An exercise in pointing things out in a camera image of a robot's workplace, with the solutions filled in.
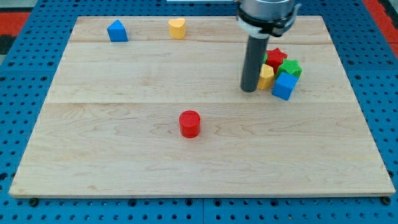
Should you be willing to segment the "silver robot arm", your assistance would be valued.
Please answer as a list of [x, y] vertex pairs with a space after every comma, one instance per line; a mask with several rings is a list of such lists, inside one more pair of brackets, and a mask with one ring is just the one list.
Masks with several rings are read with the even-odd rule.
[[257, 90], [269, 38], [281, 37], [294, 24], [301, 8], [294, 0], [242, 0], [237, 22], [247, 32], [240, 87], [251, 93]]

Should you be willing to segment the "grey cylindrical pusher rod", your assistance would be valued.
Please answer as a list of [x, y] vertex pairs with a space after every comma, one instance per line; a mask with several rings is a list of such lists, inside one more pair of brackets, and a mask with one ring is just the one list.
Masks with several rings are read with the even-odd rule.
[[260, 72], [269, 38], [257, 39], [249, 36], [244, 57], [240, 87], [251, 93], [257, 90]]

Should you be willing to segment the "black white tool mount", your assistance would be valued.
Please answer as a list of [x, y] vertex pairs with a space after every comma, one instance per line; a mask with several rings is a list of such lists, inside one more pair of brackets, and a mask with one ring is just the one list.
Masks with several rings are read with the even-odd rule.
[[265, 39], [280, 37], [294, 24], [300, 3], [240, 3], [237, 21], [249, 36]]

